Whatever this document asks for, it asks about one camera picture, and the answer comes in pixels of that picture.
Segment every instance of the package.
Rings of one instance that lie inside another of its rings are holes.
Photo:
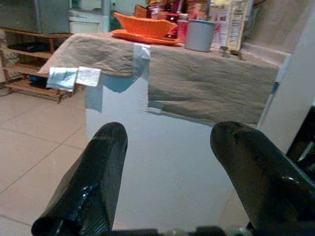
[[[240,50],[244,24],[248,18],[251,0],[212,0],[209,18],[216,22],[212,47],[226,46],[230,50]],[[189,17],[206,20],[207,0],[189,0]]]

